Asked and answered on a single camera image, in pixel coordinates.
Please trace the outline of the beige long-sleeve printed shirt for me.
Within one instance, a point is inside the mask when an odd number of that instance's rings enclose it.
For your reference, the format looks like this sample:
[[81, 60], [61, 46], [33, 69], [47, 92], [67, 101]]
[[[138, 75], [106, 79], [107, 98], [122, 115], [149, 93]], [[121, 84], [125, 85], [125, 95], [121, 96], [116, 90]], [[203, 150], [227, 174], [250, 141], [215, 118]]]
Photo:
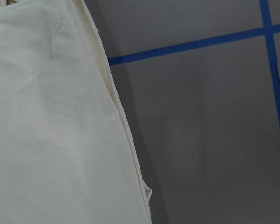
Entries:
[[152, 191], [83, 0], [0, 0], [0, 224], [149, 224]]

